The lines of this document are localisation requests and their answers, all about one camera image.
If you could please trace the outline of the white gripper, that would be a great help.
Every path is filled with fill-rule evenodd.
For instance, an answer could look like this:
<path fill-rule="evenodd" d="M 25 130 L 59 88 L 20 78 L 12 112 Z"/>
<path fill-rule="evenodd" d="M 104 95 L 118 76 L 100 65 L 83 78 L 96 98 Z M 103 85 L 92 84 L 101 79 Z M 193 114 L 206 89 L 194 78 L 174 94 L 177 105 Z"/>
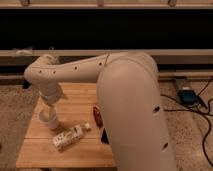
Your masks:
<path fill-rule="evenodd" d="M 39 87 L 39 94 L 44 103 L 47 105 L 53 105 L 60 100 L 63 94 L 63 90 L 58 83 L 50 83 Z M 48 119 L 52 117 L 54 113 L 54 106 L 48 107 Z"/>

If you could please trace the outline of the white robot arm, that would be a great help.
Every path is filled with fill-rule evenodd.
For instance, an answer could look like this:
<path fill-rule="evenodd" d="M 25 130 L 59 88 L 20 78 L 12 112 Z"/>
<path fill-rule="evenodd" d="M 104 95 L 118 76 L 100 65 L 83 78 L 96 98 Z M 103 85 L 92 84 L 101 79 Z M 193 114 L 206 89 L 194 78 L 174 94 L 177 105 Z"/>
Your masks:
<path fill-rule="evenodd" d="M 149 54 L 111 53 L 65 64 L 44 54 L 24 77 L 48 105 L 61 98 L 62 82 L 94 83 L 117 171 L 177 171 L 158 68 Z"/>

